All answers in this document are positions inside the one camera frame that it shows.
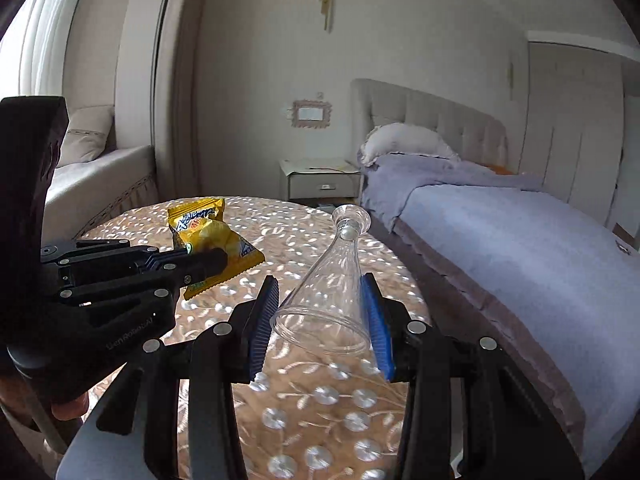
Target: yellow candy wrapper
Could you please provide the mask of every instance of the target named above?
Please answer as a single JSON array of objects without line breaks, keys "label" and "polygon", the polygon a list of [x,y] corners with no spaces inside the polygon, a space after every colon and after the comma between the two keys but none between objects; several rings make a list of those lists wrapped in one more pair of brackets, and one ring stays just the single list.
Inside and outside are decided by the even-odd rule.
[{"label": "yellow candy wrapper", "polygon": [[224,210],[223,198],[206,198],[167,211],[169,227],[174,233],[174,248],[186,247],[195,253],[221,248],[227,257],[225,270],[221,274],[187,286],[185,300],[264,261],[262,252],[225,224]]}]

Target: nightstand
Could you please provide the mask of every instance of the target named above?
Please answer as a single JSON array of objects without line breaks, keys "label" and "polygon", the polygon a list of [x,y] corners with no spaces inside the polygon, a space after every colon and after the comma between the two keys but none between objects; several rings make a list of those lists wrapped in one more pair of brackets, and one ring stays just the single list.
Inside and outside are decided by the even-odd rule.
[{"label": "nightstand", "polygon": [[357,203],[360,171],[343,158],[280,161],[280,197],[287,202]]}]

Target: tufted beige headboard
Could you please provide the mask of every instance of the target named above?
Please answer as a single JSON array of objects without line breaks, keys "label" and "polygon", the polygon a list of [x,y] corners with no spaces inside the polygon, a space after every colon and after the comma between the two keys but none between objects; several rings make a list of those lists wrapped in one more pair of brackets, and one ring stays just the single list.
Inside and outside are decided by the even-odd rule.
[{"label": "tufted beige headboard", "polygon": [[409,123],[438,132],[465,160],[507,165],[504,125],[473,108],[373,79],[351,81],[351,159],[375,126]]}]

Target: transparent bottle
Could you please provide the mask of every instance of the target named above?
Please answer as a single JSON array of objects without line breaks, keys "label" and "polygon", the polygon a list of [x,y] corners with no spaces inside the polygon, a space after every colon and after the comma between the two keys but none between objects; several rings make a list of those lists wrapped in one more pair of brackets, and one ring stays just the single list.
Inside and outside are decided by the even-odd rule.
[{"label": "transparent bottle", "polygon": [[343,205],[332,215],[334,241],[271,318],[287,341],[314,353],[357,354],[369,348],[366,314],[360,300],[358,238],[369,214]]}]

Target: patterned tablecloth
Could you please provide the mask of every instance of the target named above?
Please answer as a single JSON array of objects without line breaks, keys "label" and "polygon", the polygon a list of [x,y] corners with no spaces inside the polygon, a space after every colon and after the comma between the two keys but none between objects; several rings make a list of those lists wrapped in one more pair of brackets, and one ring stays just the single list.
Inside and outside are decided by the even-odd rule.
[{"label": "patterned tablecloth", "polygon": [[[132,245],[172,248],[166,208],[178,200],[134,209],[84,238],[128,238]],[[259,248],[266,262],[190,301],[180,298],[176,327],[166,344],[195,338],[228,319],[237,303],[255,297],[265,275],[280,283],[280,300],[299,283],[334,235],[331,217],[316,209],[261,198],[229,198],[225,221]],[[379,241],[359,241],[362,272],[373,272],[382,293],[402,301],[415,319],[428,321],[424,301],[396,256]],[[234,386],[238,431],[250,478],[377,479],[392,467],[402,430],[405,384],[389,384],[371,355],[334,358],[303,351],[275,335],[263,371]],[[91,406],[115,374],[90,392]],[[180,475],[190,478],[188,381],[178,401]]]}]

